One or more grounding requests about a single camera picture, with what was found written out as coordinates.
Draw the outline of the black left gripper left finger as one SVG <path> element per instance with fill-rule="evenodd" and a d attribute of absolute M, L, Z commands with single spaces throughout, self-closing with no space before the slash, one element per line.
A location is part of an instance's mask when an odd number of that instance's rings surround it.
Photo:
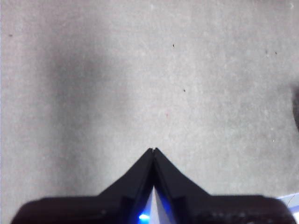
<path fill-rule="evenodd" d="M 12 223 L 136 224 L 152 191 L 153 161 L 150 148 L 99 195 L 47 197 L 27 202 L 20 207 Z"/>

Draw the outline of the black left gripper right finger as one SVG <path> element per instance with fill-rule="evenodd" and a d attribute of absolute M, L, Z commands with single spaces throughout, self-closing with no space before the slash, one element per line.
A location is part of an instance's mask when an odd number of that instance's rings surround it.
<path fill-rule="evenodd" d="M 261 195 L 211 195 L 153 150 L 155 189 L 161 206 L 177 224 L 294 224 L 287 206 Z"/>

